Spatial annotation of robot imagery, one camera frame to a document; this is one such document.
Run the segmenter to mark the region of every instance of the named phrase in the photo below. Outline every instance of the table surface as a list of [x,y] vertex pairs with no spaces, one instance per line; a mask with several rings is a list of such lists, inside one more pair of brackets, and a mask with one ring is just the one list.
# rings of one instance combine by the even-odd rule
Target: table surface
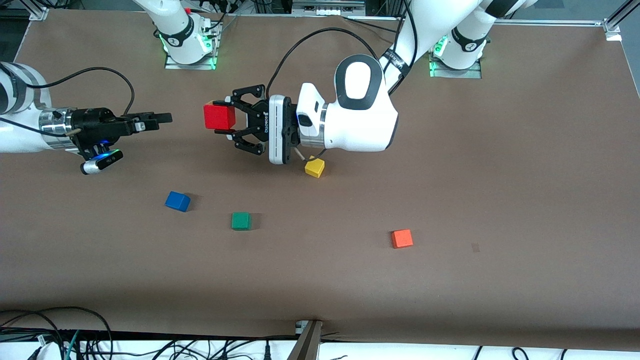
[[[320,179],[204,129],[205,102],[266,83],[327,26],[378,54],[392,41],[340,17],[241,17],[217,70],[164,70],[144,13],[32,23],[18,62],[49,81],[113,67],[133,112],[174,120],[121,139],[125,158],[99,176],[62,151],[0,156],[0,306],[86,306],[120,331],[263,336],[320,318],[344,340],[640,348],[640,101],[621,44],[601,28],[497,26],[482,80],[430,78],[422,59],[393,96],[393,145],[328,151]],[[337,64],[364,51],[318,35],[271,92],[295,100],[309,81],[334,101]],[[129,95],[94,72],[52,98],[118,113]],[[164,207],[172,190],[191,194],[187,213]],[[231,230],[235,211],[255,230]],[[404,228],[415,245],[394,250]]]

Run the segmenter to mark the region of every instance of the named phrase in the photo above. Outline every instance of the red cube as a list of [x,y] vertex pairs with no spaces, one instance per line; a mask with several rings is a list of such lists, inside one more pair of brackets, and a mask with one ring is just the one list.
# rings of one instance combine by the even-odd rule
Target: red cube
[[233,106],[204,105],[204,126],[213,130],[229,130],[236,124],[236,109]]

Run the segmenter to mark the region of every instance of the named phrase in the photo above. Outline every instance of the white floor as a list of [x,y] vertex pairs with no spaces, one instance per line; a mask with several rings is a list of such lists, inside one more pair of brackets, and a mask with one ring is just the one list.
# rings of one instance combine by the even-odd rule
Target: white floor
[[[187,345],[190,341],[180,341],[179,344]],[[168,341],[116,341],[115,352],[129,352],[143,354],[159,350]],[[294,341],[270,341],[272,360],[286,360],[293,348]],[[211,341],[211,354],[219,350],[224,341]],[[247,355],[253,360],[264,360],[264,341],[256,341],[247,344],[228,354],[229,357]],[[29,343],[0,343],[0,360],[27,360],[27,358],[39,347],[37,342]],[[198,341],[190,348],[207,355],[209,346],[206,341]],[[478,360],[513,360],[511,349],[508,347],[484,347]],[[100,351],[108,352],[109,343],[100,344]],[[346,356],[345,360],[472,360],[477,347],[455,345],[416,345],[416,344],[391,344],[391,343],[323,343],[320,346],[318,360],[335,360]],[[561,349],[525,348],[530,360],[558,360]],[[173,350],[169,348],[158,360],[169,360]],[[114,355],[113,360],[151,360],[153,354],[148,356]],[[569,350],[565,360],[631,360],[640,359],[640,352],[605,352],[594,350]],[[53,344],[43,348],[38,360],[60,360],[60,352]],[[204,356],[187,356],[182,354],[179,360],[204,360]],[[525,360],[518,353],[518,360]]]

